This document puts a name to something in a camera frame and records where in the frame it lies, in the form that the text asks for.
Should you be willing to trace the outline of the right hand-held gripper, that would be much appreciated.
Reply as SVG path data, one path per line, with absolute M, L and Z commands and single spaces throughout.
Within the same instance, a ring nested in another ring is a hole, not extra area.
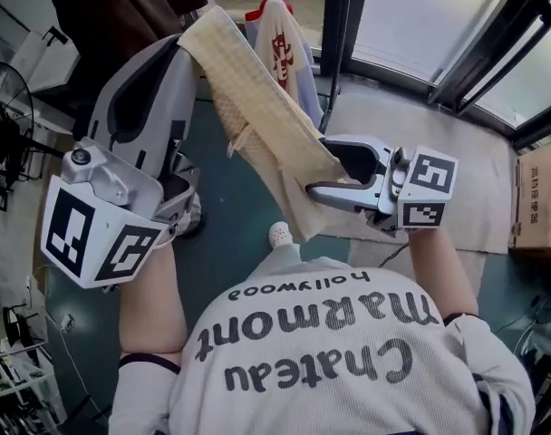
M 327 136 L 322 144 L 347 176 L 362 185 L 310 184 L 307 194 L 313 201 L 331 208 L 376 208 L 365 212 L 367 225 L 386 235 L 441 225 L 457 177 L 457 159 L 424 146 L 399 147 L 390 157 L 390 150 L 374 137 L 354 134 Z M 363 186 L 384 173 L 381 193 L 375 186 Z

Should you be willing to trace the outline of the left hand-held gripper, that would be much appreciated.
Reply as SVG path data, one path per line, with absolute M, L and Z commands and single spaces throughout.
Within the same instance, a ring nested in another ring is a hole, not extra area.
M 50 180 L 41 249 L 81 288 L 133 280 L 192 212 L 199 170 L 179 153 L 167 97 L 178 39 L 151 44 L 104 84 L 84 139 Z M 160 179 L 137 168 L 171 164 Z

